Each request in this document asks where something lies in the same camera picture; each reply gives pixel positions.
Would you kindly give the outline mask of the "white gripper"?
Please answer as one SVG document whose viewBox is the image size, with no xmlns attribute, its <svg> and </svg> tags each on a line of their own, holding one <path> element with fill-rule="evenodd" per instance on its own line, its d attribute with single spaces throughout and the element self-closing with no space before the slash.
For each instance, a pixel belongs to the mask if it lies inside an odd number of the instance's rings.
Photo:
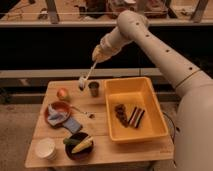
<svg viewBox="0 0 213 171">
<path fill-rule="evenodd" d="M 113 47 L 109 42 L 103 40 L 99 46 L 96 46 L 92 53 L 92 60 L 100 63 L 106 61 L 119 52 L 118 48 Z"/>
</svg>

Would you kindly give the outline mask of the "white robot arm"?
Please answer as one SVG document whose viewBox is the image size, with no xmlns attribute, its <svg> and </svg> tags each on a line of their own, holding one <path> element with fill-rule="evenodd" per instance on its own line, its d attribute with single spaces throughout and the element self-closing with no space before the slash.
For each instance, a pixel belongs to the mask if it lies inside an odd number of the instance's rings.
<svg viewBox="0 0 213 171">
<path fill-rule="evenodd" d="M 125 10 L 94 48 L 101 63 L 136 43 L 181 97 L 172 171 L 213 171 L 213 78 L 148 30 L 145 16 Z"/>
</svg>

